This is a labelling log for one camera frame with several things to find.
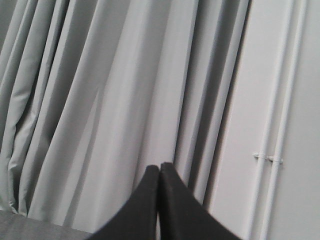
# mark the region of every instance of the gray surface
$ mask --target gray surface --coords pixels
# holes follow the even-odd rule
[[[90,233],[0,210],[0,240],[84,240]]]

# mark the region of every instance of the black object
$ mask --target black object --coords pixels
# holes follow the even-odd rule
[[[147,166],[140,184],[126,204],[88,240],[156,239],[159,169]]]
[[[168,162],[161,165],[158,212],[162,240],[240,240],[198,203]]]

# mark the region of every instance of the curtain fold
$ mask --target curtain fold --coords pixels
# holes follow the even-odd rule
[[[0,209],[93,232],[162,162],[202,202],[247,4],[0,1]]]

